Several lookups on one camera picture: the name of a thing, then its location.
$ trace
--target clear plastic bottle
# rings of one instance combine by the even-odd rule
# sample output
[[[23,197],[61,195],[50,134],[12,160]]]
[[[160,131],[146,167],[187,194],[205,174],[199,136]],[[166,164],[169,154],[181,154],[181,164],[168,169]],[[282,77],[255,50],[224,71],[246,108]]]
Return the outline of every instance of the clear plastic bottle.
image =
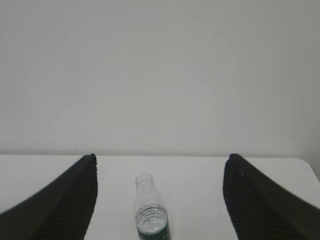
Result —
[[[171,240],[168,214],[150,173],[135,178],[134,218],[139,240]]]

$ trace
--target black textured pad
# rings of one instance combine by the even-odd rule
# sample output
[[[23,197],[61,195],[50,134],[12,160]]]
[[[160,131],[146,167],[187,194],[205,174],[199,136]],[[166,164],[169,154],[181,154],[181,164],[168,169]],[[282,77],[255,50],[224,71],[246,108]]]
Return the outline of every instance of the black textured pad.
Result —
[[[98,193],[97,160],[86,155],[0,215],[0,240],[83,240]]]
[[[238,154],[225,164],[223,196],[239,240],[320,240],[320,210]]]

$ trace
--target bottle label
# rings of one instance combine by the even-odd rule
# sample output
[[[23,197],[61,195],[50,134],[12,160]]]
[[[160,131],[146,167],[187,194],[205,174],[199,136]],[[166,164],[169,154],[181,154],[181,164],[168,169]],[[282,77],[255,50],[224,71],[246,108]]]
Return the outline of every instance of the bottle label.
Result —
[[[139,240],[171,240],[169,223],[159,232],[145,234],[138,230]]]

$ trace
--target white table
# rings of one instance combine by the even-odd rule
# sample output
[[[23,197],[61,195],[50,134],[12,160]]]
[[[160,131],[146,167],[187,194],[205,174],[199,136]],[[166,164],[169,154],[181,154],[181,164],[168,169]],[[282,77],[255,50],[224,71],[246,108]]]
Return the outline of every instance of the white table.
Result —
[[[0,211],[50,183],[79,156],[0,155]],[[99,192],[85,240],[136,240],[135,177],[150,172],[167,203],[174,240],[236,240],[224,199],[227,157],[98,156]],[[299,159],[248,158],[284,188],[320,208],[320,183]]]

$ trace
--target water bottle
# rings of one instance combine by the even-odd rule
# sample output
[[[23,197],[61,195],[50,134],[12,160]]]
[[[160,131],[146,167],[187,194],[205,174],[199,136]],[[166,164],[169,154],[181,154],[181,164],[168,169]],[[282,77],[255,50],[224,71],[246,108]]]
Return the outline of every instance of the water bottle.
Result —
[[[171,240],[168,214],[150,173],[135,178],[134,218],[139,240]]]

